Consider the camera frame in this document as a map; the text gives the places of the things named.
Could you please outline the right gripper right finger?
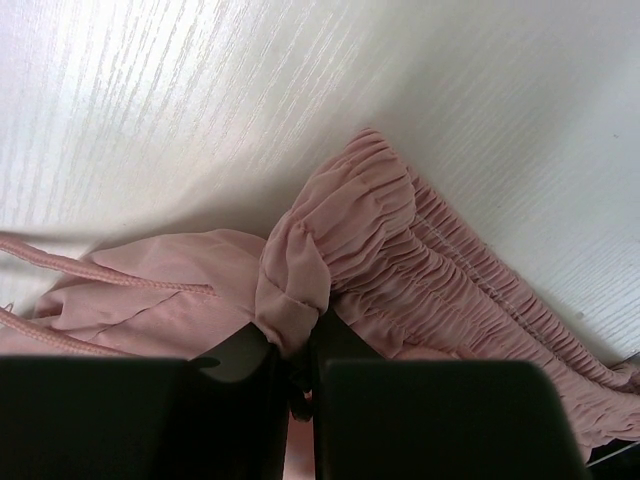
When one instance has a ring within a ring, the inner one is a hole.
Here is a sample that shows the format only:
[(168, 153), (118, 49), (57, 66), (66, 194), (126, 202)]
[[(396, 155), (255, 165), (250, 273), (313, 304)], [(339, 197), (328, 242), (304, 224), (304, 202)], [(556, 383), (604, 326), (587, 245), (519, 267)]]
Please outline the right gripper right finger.
[(548, 376), (523, 361), (386, 360), (334, 312), (295, 354), (320, 479), (586, 479)]

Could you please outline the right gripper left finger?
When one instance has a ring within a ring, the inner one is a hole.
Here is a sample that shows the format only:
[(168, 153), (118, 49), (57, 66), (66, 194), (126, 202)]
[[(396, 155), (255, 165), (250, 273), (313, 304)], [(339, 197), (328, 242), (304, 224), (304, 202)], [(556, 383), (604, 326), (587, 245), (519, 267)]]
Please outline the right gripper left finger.
[(252, 325), (192, 360), (1, 360), (5, 479), (279, 479), (287, 423)]

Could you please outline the pink trousers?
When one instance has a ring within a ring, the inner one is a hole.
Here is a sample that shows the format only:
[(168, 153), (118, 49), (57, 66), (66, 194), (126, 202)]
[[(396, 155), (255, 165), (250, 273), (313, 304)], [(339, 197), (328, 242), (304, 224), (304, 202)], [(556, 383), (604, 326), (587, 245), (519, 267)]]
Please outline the pink trousers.
[(278, 353), (288, 450), (312, 461), (295, 354), (336, 313), (386, 360), (523, 361), (554, 385), (586, 466), (639, 437), (639, 370), (608, 367), (494, 256), (375, 131), (303, 187), (267, 238), (168, 234), (82, 259), (12, 235), (1, 249), (56, 271), (32, 319), (1, 313), (5, 356), (192, 360), (252, 325)]

